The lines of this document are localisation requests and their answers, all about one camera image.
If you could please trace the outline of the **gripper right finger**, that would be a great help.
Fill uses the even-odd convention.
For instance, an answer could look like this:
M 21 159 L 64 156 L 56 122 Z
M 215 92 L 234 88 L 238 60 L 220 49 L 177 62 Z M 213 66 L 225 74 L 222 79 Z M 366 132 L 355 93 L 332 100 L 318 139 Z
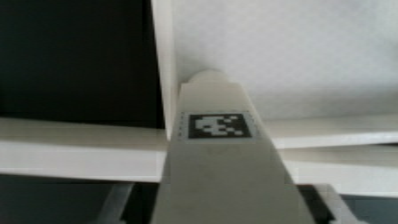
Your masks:
M 369 224 L 355 217 L 334 187 L 328 184 L 316 184 L 314 189 L 332 214 L 328 224 Z

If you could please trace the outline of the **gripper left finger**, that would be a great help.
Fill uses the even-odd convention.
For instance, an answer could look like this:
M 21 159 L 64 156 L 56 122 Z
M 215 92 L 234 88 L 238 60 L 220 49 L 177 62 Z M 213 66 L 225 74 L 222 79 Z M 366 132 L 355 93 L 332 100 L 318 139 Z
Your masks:
M 133 183 L 119 183 L 111 186 L 94 224 L 124 224 L 122 212 L 133 186 Z

